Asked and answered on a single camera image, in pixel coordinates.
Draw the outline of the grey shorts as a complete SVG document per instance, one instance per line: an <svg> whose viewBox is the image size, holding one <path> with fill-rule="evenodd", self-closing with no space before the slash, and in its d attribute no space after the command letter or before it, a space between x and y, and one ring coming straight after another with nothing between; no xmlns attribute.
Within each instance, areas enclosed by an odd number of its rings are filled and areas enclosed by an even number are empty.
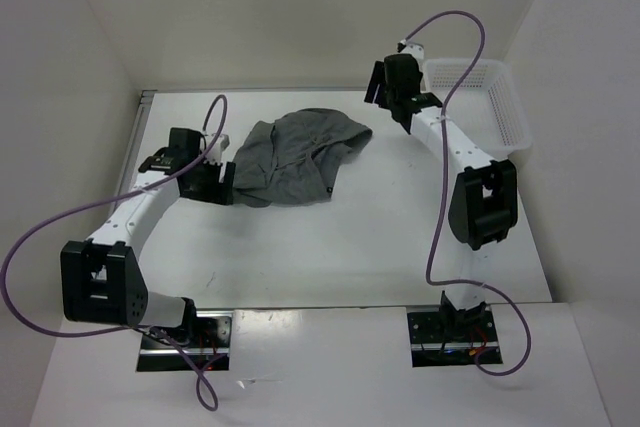
<svg viewBox="0 0 640 427"><path fill-rule="evenodd" d="M253 208L327 202L340 167L372 137L370 127L333 109L259 121L234 156L233 202Z"/></svg>

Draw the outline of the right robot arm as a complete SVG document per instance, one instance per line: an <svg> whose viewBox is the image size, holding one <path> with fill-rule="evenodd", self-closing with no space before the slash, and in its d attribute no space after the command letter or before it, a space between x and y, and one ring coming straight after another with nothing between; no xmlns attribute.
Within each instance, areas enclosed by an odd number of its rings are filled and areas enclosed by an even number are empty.
<svg viewBox="0 0 640 427"><path fill-rule="evenodd" d="M460 340L485 320L485 285L474 275L491 260L492 247L518 221L517 171L481 150L445 113L431 92L423 92L423 74L409 53L374 63L364 101L391 113L412 137L442 162L442 193L429 249L426 280L442 289L438 325L445 342ZM432 278L442 233L449 231L469 258L451 280Z"/></svg>

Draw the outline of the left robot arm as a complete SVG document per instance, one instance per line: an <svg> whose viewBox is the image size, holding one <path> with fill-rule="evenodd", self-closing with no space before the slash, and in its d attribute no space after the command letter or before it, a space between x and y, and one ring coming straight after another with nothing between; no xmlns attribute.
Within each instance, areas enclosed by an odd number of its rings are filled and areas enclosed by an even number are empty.
<svg viewBox="0 0 640 427"><path fill-rule="evenodd" d="M84 241L60 254L62 300L67 320L129 328L158 328L185 347L200 332L192 299L151 291L139 257L165 212L178 199L229 205L235 165L222 162L225 134L211 136L173 128L167 146L138 168L130 198Z"/></svg>

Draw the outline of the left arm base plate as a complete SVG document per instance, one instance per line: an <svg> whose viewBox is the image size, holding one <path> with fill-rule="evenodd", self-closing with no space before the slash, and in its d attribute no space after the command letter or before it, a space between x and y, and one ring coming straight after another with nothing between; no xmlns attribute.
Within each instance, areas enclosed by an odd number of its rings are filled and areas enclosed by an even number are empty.
<svg viewBox="0 0 640 427"><path fill-rule="evenodd" d="M189 337L172 334L173 340L199 369L228 371L233 327L233 312L198 310ZM163 337L143 330L136 371L141 373L189 371L190 366L178 350Z"/></svg>

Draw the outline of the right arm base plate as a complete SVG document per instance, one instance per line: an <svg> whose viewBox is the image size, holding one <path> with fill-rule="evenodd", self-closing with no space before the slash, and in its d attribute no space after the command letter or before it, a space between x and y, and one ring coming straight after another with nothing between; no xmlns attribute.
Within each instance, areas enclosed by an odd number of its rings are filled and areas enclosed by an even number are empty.
<svg viewBox="0 0 640 427"><path fill-rule="evenodd" d="M458 367L503 363L492 311L488 309L476 326L446 333L437 306L408 309L406 312L413 368Z"/></svg>

